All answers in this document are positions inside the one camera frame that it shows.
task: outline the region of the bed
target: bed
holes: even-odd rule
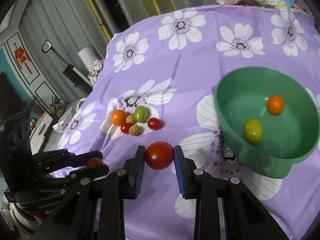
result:
[[[314,18],[291,9],[208,5],[145,19],[110,41],[93,92],[58,147],[76,154],[100,150],[115,171],[138,145],[181,145],[198,168],[222,179],[239,177],[287,236],[301,239],[320,210],[320,144],[282,180],[256,174],[220,150],[213,98],[229,71],[264,66],[297,80],[320,110],[319,59]],[[149,109],[148,118],[163,120],[161,130],[143,123],[143,134],[134,137],[112,125],[113,110],[133,113],[140,105]],[[124,202],[126,237],[192,239],[195,205],[182,199],[173,164],[162,171],[146,166],[138,199]]]

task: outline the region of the small orange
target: small orange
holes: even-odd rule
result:
[[[111,115],[111,122],[115,126],[121,126],[125,123],[125,119],[127,118],[127,113],[123,110],[115,110]]]
[[[267,101],[267,109],[270,114],[279,115],[284,109],[284,101],[281,96],[273,95]]]

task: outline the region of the plastic basin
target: plastic basin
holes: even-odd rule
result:
[[[271,95],[284,100],[280,115],[266,109]],[[283,179],[318,143],[319,115],[313,100],[301,85],[281,72],[264,67],[231,71],[218,82],[214,104],[225,142],[242,165],[261,175]],[[255,145],[244,137],[249,118],[257,119],[263,129],[262,140]]]

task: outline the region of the metal screw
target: metal screw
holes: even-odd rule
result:
[[[203,170],[201,170],[201,169],[195,169],[195,170],[193,171],[193,173],[196,174],[196,175],[202,175],[202,174],[203,174]]]
[[[126,174],[126,173],[127,173],[127,171],[124,170],[124,169],[119,169],[119,170],[117,170],[117,174],[118,174],[118,175],[124,175],[124,174]]]
[[[83,178],[83,179],[81,179],[81,181],[80,181],[80,183],[81,183],[82,185],[87,185],[89,182],[90,182],[90,180],[89,180],[88,178]]]
[[[240,182],[240,180],[238,178],[236,178],[236,177],[232,177],[230,181],[233,184],[239,184],[239,182]]]

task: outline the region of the white cylinder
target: white cylinder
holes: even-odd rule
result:
[[[92,47],[90,45],[88,47],[85,47],[78,53],[78,55],[90,72],[92,69],[92,62],[94,62],[98,58],[94,53]]]

